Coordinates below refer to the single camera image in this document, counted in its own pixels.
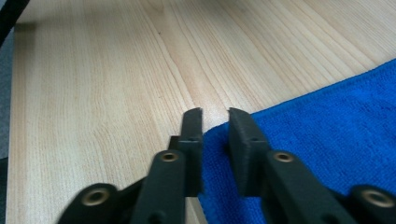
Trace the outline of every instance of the wood grain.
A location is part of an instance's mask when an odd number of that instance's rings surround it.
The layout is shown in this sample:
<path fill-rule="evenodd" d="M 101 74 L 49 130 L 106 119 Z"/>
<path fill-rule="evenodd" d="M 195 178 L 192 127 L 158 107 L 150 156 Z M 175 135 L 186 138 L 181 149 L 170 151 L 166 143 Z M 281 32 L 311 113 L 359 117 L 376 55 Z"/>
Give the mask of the wood grain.
<path fill-rule="evenodd" d="M 396 56 L 396 2 L 35 0 L 15 29 L 7 223 L 123 189 L 202 107 L 255 112 Z M 196 201 L 188 222 L 204 222 Z"/>

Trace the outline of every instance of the blue cloth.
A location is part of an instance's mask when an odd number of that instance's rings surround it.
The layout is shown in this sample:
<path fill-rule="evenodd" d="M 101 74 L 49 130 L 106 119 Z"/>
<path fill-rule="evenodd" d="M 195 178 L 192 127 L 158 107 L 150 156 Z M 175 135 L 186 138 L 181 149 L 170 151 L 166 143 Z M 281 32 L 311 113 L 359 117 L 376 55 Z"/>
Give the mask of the blue cloth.
<path fill-rule="evenodd" d="M 252 117 L 272 148 L 299 156 L 324 186 L 348 194 L 371 184 L 396 194 L 396 60 Z M 264 223 L 260 199 L 237 194 L 227 140 L 228 123 L 205 134 L 199 200 L 206 219 Z"/>

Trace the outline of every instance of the wooden table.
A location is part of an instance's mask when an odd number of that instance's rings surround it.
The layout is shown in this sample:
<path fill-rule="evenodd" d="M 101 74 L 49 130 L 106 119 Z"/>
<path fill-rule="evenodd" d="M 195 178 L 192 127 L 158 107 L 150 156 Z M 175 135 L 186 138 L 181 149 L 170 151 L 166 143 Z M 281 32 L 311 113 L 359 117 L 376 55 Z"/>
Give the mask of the wooden table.
<path fill-rule="evenodd" d="M 35 0 L 15 29 L 7 223 L 123 189 L 202 107 L 255 112 L 396 56 L 396 1 Z M 188 222 L 203 222 L 196 201 Z"/>

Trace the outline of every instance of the gray floor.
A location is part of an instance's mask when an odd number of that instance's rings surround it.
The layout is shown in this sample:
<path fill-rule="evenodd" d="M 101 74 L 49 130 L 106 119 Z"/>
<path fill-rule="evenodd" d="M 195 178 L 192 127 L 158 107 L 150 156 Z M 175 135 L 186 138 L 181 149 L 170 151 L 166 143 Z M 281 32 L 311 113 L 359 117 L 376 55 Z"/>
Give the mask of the gray floor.
<path fill-rule="evenodd" d="M 6 0 L 0 0 L 0 7 Z M 11 73 L 13 33 L 0 48 L 0 223 L 6 223 L 7 167 L 9 144 L 9 109 L 11 100 Z"/>
<path fill-rule="evenodd" d="M 2 7 L 6 0 L 0 0 Z M 0 48 L 0 159 L 8 156 L 13 32 Z"/>

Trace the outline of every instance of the metal screw head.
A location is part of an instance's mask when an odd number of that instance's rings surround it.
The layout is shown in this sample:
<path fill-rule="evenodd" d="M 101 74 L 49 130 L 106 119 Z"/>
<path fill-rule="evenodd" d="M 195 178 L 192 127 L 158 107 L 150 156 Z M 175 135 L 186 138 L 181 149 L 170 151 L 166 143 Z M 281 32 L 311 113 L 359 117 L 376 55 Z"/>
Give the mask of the metal screw head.
<path fill-rule="evenodd" d="M 161 155 L 161 159 L 163 161 L 176 161 L 178 159 L 178 155 L 173 152 L 167 152 Z"/>
<path fill-rule="evenodd" d="M 81 202 L 86 206 L 95 206 L 104 203 L 110 194 L 107 189 L 93 189 L 84 195 Z"/>
<path fill-rule="evenodd" d="M 363 196 L 363 198 L 367 202 L 372 203 L 378 207 L 388 208 L 395 205 L 395 202 L 390 197 L 373 189 L 367 189 L 362 191 L 361 196 Z"/>
<path fill-rule="evenodd" d="M 276 154 L 274 154 L 274 158 L 277 161 L 282 161 L 282 162 L 294 161 L 293 156 L 291 156 L 289 153 L 286 152 L 277 152 Z"/>

